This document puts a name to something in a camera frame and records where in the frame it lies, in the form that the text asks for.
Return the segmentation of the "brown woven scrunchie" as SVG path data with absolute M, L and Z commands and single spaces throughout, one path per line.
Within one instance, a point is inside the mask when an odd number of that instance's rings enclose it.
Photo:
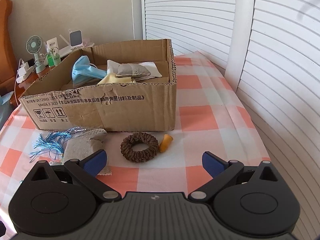
M 157 155 L 158 147 L 158 140 L 153 135 L 137 132 L 123 139 L 120 151 L 128 161 L 145 163 Z

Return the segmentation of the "small orange soft toy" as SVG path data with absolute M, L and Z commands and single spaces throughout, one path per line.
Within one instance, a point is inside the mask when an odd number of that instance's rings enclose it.
M 173 141 L 173 137 L 169 134 L 165 134 L 162 142 L 159 145 L 159 152 L 164 153 Z

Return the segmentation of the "grey lace sachet pouch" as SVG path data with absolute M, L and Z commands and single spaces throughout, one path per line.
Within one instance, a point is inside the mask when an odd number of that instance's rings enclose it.
M 116 73 L 117 77 L 147 77 L 150 76 L 150 72 L 146 67 L 136 63 L 124 63 L 120 64 Z

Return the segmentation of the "pink checkered tablecloth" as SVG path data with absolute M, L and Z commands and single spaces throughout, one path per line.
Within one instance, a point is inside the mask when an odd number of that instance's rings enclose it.
M 177 56 L 175 62 L 176 125 L 168 150 L 135 164 L 120 152 L 125 134 L 112 133 L 107 138 L 111 174 L 99 179 L 122 194 L 195 190 L 210 180 L 202 168 L 206 151 L 250 166 L 269 159 L 251 117 L 217 68 L 197 52 Z

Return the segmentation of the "brown cardboard box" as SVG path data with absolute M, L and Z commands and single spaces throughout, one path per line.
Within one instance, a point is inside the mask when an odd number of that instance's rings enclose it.
M 72 68 L 87 56 L 96 68 L 107 61 L 153 62 L 161 76 L 136 83 L 90 81 L 75 88 Z M 170 131 L 176 121 L 176 65 L 171 41 L 133 40 L 79 49 L 25 90 L 20 102 L 38 129 L 65 131 L 73 127 L 111 132 Z

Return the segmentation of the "grey blue bed sheet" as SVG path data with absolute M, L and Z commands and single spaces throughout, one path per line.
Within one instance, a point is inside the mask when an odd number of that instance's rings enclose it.
M 14 94 L 13 91 L 1 96 L 0 99 L 0 129 L 4 126 L 5 122 L 14 111 L 15 107 L 11 104 L 10 98 Z

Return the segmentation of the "wooden nightstand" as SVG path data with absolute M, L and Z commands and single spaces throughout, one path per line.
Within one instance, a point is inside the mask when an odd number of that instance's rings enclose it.
M 44 71 L 40 72 L 40 73 L 36 73 L 35 71 L 33 71 L 26 80 L 24 80 L 22 83 L 15 83 L 15 87 L 14 87 L 14 93 L 10 98 L 10 103 L 11 105 L 13 105 L 14 108 L 16 108 L 20 103 L 19 103 L 19 98 L 20 96 L 24 93 L 24 91 L 29 88 L 29 86 L 36 81 L 37 79 L 39 79 L 40 77 L 46 75 L 50 70 L 52 70 L 54 67 L 49 68 L 46 67 Z

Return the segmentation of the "white louvered door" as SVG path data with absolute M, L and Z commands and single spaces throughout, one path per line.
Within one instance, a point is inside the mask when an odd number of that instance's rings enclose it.
M 300 203 L 295 236 L 318 237 L 319 0 L 142 0 L 142 25 L 216 64 Z

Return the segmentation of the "white cloth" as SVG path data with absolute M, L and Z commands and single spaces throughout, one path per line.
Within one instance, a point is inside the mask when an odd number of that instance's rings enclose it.
M 112 60 L 107 60 L 107 73 L 117 73 L 118 67 L 120 64 L 123 63 L 117 63 L 115 61 Z M 136 78 L 138 80 L 146 80 L 146 79 L 152 79 L 155 77 L 162 77 L 161 73 L 158 71 L 156 65 L 154 62 L 142 62 L 142 63 L 137 63 L 137 64 L 141 64 L 142 66 L 146 67 L 147 70 L 151 73 L 150 76 L 147 77 L 139 77 Z

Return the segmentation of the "green bottle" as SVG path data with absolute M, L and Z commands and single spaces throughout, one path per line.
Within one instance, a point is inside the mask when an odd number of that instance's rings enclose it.
M 54 60 L 53 60 L 52 55 L 51 55 L 50 52 L 46 53 L 46 58 L 47 58 L 48 66 L 49 67 L 54 67 L 55 63 L 54 63 Z

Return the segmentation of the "pale green tube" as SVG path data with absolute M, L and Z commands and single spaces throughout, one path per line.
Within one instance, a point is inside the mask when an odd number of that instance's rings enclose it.
M 61 57 L 57 47 L 52 48 L 52 59 L 55 66 L 58 66 L 61 63 Z

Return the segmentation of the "white power strip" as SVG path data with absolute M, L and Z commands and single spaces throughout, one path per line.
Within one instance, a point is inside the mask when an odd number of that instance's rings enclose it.
M 29 75 L 35 70 L 35 66 L 29 66 L 29 63 L 25 62 L 21 64 L 17 71 L 17 83 L 25 81 Z

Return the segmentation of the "wooden headboard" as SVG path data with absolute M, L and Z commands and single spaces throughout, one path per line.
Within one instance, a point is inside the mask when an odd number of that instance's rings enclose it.
M 14 90 L 17 61 L 11 45 L 8 24 L 12 0 L 1 0 L 0 4 L 0 78 L 3 96 Z

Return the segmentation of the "white tube upright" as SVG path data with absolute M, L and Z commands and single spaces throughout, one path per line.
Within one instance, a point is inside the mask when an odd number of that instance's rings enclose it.
M 53 53 L 55 55 L 59 52 L 59 45 L 56 37 L 49 39 L 46 44 L 49 53 Z

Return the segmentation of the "phone on white stand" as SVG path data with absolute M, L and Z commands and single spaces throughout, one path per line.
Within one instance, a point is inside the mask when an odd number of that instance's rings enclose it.
M 69 43 L 71 50 L 78 49 L 83 46 L 81 30 L 74 30 L 69 32 Z

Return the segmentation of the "green mini desk fan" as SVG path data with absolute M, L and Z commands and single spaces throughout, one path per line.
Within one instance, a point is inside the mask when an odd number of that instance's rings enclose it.
M 44 55 L 41 53 L 42 45 L 42 38 L 37 35 L 29 37 L 26 42 L 27 52 L 34 56 L 35 70 L 37 74 L 44 71 L 46 68 L 44 65 Z

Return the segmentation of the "white curved pole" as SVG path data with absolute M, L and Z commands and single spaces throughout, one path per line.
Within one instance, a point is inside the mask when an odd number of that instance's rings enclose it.
M 235 0 L 235 13 L 231 45 L 225 79 L 236 91 L 244 68 L 252 30 L 254 0 Z

